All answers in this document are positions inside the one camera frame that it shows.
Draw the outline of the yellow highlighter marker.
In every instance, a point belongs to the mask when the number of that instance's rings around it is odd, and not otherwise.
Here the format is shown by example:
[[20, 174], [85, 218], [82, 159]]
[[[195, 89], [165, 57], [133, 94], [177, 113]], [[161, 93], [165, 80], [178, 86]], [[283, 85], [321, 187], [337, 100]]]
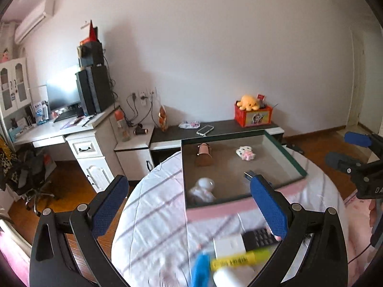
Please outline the yellow highlighter marker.
[[240, 255], [214, 259], [210, 262], [210, 269], [217, 271], [220, 268], [226, 267], [255, 266], [267, 261], [270, 256], [271, 252], [268, 249], [256, 249]]

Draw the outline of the black speaker box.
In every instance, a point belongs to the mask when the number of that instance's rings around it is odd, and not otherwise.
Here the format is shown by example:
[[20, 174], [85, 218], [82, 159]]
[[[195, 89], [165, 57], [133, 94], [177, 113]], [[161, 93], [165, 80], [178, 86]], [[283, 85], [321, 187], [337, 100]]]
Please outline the black speaker box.
[[77, 47], [80, 68], [88, 66], [103, 66], [104, 53], [101, 42], [86, 42]]

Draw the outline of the black computer tower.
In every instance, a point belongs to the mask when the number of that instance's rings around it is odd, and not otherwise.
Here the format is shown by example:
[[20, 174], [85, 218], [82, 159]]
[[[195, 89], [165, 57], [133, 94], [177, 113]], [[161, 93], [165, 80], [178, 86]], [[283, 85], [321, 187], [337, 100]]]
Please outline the black computer tower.
[[104, 112], [114, 103], [106, 66], [88, 66], [76, 73], [77, 89], [86, 116]]

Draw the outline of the black low cabinet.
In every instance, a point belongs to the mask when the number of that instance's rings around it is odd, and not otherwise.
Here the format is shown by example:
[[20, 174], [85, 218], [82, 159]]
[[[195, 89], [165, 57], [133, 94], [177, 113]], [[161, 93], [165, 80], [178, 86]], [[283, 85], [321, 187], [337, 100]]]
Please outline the black low cabinet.
[[[253, 130], [266, 130], [277, 141], [281, 142], [284, 135], [284, 130], [273, 122], [268, 125], [242, 128], [232, 119], [227, 121], [202, 122], [201, 128], [207, 125], [214, 127], [213, 131], [208, 133], [208, 136], [243, 133]], [[180, 150], [182, 139], [192, 138], [201, 138], [200, 135], [197, 135], [197, 129], [182, 129], [178, 126], [170, 126], [166, 132], [163, 132], [160, 128], [155, 128], [152, 133], [149, 147], [154, 166], [159, 165], [168, 157], [178, 152]]]

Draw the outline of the orange snack bag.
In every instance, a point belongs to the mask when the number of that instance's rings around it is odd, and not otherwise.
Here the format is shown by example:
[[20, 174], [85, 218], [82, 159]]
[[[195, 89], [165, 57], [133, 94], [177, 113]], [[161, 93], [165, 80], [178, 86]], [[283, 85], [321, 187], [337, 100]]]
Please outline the orange snack bag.
[[166, 132], [168, 130], [168, 116], [164, 106], [160, 106], [158, 113], [158, 123], [161, 131]]

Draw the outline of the white egg-shaped toy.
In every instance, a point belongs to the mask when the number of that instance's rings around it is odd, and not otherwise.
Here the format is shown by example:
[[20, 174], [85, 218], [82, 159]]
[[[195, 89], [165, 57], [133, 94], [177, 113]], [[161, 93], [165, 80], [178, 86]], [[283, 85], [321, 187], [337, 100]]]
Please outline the white egg-shaped toy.
[[199, 178], [195, 185], [188, 191], [188, 197], [193, 204], [207, 204], [215, 201], [215, 183], [208, 177]]

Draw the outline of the red cartoon box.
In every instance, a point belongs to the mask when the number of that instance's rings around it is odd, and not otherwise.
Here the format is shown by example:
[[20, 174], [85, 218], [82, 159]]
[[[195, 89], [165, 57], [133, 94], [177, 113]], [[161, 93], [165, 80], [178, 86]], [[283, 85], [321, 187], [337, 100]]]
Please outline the red cartoon box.
[[242, 127], [263, 126], [271, 124], [273, 108], [266, 106], [259, 110], [240, 110], [234, 106], [234, 120]]

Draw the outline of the rose gold cylinder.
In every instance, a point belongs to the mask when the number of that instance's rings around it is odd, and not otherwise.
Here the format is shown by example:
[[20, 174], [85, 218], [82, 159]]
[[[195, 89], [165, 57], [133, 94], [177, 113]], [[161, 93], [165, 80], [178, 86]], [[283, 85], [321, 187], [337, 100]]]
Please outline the rose gold cylinder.
[[214, 159], [211, 155], [211, 147], [207, 143], [202, 143], [198, 146], [198, 152], [195, 158], [196, 166], [211, 166]]

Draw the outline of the black remote control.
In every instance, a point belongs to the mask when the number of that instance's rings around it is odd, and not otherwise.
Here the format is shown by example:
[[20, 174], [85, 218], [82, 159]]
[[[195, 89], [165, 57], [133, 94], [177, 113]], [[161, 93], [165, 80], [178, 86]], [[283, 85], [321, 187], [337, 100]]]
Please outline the black remote control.
[[278, 240], [266, 228], [247, 231], [242, 234], [242, 239], [246, 251], [278, 244]]

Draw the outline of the white power adapter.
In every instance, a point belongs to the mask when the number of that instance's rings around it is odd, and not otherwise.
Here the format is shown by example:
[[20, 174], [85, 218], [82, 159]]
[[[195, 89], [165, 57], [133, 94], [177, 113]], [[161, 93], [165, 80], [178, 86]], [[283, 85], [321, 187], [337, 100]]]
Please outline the white power adapter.
[[246, 253], [245, 244], [241, 234], [214, 239], [215, 257], [221, 259]]

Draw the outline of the white glass door cabinet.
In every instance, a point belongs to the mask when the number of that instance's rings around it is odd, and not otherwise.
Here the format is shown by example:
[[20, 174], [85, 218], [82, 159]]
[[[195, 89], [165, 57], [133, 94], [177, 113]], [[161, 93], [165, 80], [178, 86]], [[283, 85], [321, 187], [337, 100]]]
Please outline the white glass door cabinet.
[[1, 63], [1, 113], [7, 117], [31, 103], [26, 58]]

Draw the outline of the white desk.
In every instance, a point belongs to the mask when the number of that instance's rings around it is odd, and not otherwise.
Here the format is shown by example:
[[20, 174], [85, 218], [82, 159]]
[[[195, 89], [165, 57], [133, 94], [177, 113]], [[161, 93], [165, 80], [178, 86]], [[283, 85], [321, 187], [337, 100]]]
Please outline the white desk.
[[74, 118], [50, 121], [22, 133], [13, 146], [18, 148], [31, 144], [35, 148], [46, 149], [55, 162], [76, 161], [98, 193], [105, 190], [115, 176], [124, 174], [114, 151], [118, 144], [114, 111], [119, 108], [116, 103], [77, 124], [72, 124]]

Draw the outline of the blue highlighter marker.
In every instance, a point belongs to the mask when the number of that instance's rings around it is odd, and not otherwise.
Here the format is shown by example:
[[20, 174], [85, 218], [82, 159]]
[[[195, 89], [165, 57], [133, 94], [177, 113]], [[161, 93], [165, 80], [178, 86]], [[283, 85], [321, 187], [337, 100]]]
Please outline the blue highlighter marker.
[[192, 287], [208, 287], [210, 283], [210, 253], [200, 253], [191, 270]]

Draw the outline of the hello kitty brick figure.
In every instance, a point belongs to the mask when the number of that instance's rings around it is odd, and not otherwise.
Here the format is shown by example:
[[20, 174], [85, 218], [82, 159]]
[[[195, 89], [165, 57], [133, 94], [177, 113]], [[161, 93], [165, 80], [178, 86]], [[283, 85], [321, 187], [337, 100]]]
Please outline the hello kitty brick figure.
[[240, 146], [236, 150], [236, 154], [244, 161], [252, 161], [256, 156], [250, 146]]

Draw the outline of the black office chair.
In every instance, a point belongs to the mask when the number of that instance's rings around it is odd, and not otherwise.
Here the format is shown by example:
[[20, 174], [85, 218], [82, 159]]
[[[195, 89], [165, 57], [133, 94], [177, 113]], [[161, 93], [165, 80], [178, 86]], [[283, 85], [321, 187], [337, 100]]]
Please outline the black office chair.
[[1, 137], [1, 190], [9, 188], [17, 196], [25, 200], [26, 210], [33, 209], [38, 217], [37, 205], [42, 196], [54, 198], [55, 195], [44, 192], [47, 183], [47, 168], [42, 153], [33, 146], [21, 147], [14, 151]]

